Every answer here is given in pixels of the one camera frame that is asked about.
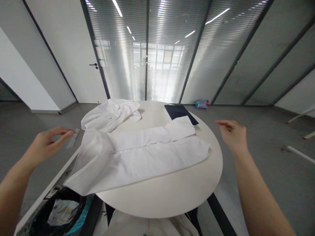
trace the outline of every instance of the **white door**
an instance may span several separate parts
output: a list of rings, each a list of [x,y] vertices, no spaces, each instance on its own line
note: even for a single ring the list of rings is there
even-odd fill
[[[26,0],[79,103],[107,100],[80,0]]]

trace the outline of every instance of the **table top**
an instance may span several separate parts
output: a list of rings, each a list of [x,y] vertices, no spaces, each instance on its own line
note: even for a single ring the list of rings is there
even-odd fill
[[[140,101],[142,118],[127,118],[113,132],[127,132],[164,126],[171,121],[164,105]],[[168,218],[181,215],[201,205],[217,187],[223,168],[222,152],[211,129],[197,116],[198,137],[209,142],[209,157],[194,166],[167,175],[97,193],[113,208],[143,218]]]

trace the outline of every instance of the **black trash bag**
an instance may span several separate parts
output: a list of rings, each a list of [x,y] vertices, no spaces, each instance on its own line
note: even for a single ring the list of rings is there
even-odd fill
[[[53,209],[54,203],[56,199],[61,200],[71,200],[79,203],[77,206],[77,211],[71,222],[68,224],[64,224],[61,226],[50,226],[47,221],[49,215]],[[40,209],[40,211],[35,216],[31,228],[30,228],[30,236],[52,236],[52,235],[65,235],[70,229],[74,226],[74,224],[79,219],[82,210],[85,206],[86,197],[82,197],[71,189],[64,187],[58,192],[55,193]]]

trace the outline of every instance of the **white cloth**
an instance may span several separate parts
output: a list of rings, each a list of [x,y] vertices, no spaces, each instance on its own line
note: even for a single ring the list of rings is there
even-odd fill
[[[139,107],[138,102],[110,98],[83,117],[81,121],[82,129],[111,132],[123,123],[128,116],[137,122],[141,118],[141,114],[138,112]]]
[[[134,132],[86,131],[64,185],[85,196],[188,168],[210,147],[194,134],[188,116]]]
[[[145,219],[115,210],[103,236],[199,236],[185,215],[164,219]]]

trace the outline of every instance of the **finger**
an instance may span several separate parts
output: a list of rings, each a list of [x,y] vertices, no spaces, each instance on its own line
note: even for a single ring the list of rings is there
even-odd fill
[[[227,127],[226,125],[219,126],[221,133],[231,132],[231,128]]]
[[[73,131],[73,130],[65,128],[63,126],[58,126],[58,127],[55,127],[55,128],[48,130],[47,133],[49,135],[55,136],[55,135],[64,135],[68,131]]]
[[[72,130],[69,130],[60,139],[58,139],[56,142],[54,142],[50,146],[54,148],[55,150],[58,150],[68,139],[70,139],[73,136],[73,134],[74,132]]]
[[[230,120],[217,120],[215,121],[216,124],[222,126],[222,125],[228,125],[230,126],[232,129],[235,129],[237,126],[237,123],[234,123],[233,121]]]

